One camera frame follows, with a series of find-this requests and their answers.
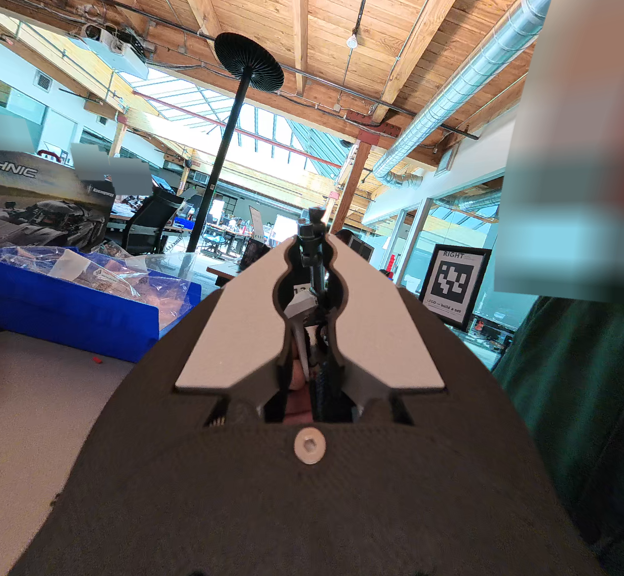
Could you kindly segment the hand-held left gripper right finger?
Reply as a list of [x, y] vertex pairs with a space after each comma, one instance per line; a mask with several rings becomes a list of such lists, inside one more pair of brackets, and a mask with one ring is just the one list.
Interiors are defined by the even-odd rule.
[[343, 290], [331, 343], [344, 367], [344, 393], [363, 411], [373, 400], [443, 391], [444, 380], [396, 286], [333, 235], [326, 243], [330, 272]]

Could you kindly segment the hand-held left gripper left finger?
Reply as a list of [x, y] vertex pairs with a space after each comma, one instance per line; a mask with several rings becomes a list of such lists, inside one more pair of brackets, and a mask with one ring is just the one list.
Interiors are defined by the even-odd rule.
[[180, 393], [242, 400], [260, 411], [279, 391], [290, 326], [277, 291], [292, 269], [288, 238], [230, 280], [176, 380]]

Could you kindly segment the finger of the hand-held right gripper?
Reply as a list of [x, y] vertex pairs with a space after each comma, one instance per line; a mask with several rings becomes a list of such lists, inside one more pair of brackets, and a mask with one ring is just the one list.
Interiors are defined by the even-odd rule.
[[317, 307], [316, 296], [310, 290], [302, 290], [294, 295], [285, 309], [298, 361], [307, 382], [313, 376], [319, 363], [315, 322]]

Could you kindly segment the grey lego panel assembly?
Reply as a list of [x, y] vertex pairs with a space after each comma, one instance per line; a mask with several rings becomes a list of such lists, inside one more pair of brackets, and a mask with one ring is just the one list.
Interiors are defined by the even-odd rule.
[[317, 299], [318, 309], [323, 313], [328, 310], [323, 253], [326, 233], [326, 223], [323, 221], [325, 212], [324, 207], [311, 207], [304, 211], [298, 220], [302, 266], [309, 269], [310, 290]]

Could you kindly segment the lego set box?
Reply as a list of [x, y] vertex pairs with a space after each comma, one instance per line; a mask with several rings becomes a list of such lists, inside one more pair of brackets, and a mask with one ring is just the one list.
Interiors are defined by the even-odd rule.
[[26, 152], [1, 152], [1, 247], [74, 247], [105, 238], [115, 191], [74, 169]]

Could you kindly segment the person's right hand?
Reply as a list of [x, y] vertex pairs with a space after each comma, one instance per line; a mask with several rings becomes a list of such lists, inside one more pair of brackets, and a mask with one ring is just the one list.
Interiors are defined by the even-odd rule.
[[292, 381], [288, 390], [283, 424], [303, 425], [312, 422], [313, 412], [309, 383], [306, 380], [301, 361], [297, 357], [292, 361]]

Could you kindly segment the framed marker sign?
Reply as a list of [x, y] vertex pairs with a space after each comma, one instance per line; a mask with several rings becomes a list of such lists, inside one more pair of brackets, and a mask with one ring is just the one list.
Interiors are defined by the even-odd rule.
[[443, 323], [467, 332], [492, 250], [436, 244], [419, 300]]

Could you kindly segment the clear plastic bags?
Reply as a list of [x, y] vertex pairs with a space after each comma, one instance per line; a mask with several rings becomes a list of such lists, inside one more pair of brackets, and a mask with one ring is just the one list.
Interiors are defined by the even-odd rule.
[[144, 256], [115, 259], [68, 247], [10, 246], [1, 248], [1, 263], [158, 308], [191, 303], [190, 281], [148, 268]]

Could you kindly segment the black office chair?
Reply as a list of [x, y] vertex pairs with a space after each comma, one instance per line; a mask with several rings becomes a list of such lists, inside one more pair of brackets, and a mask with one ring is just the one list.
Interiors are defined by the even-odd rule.
[[126, 222], [121, 247], [130, 255], [160, 253], [162, 235], [184, 199], [156, 189], [144, 200], [137, 212]]

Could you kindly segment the blue plastic bin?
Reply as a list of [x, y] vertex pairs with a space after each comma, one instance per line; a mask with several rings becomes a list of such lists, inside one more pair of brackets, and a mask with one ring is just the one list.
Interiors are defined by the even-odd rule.
[[[195, 260], [139, 257], [170, 276], [191, 273]], [[191, 303], [171, 310], [1, 263], [1, 329], [136, 363], [201, 301], [201, 285], [181, 279], [191, 283]]]

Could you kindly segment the white ceiling unit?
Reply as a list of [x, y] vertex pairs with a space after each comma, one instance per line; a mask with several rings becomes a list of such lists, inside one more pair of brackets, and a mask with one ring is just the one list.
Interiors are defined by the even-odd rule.
[[91, 52], [115, 71], [131, 74], [141, 80], [149, 77], [145, 58], [140, 57], [129, 42], [123, 41], [105, 27], [84, 25], [80, 38]]

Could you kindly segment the silver air duct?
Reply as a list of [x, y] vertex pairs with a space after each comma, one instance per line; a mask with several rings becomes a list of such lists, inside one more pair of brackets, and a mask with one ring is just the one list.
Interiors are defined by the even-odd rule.
[[374, 165], [372, 173], [382, 185], [419, 187], [421, 176], [399, 175], [394, 167], [537, 39], [551, 1], [514, 2]]

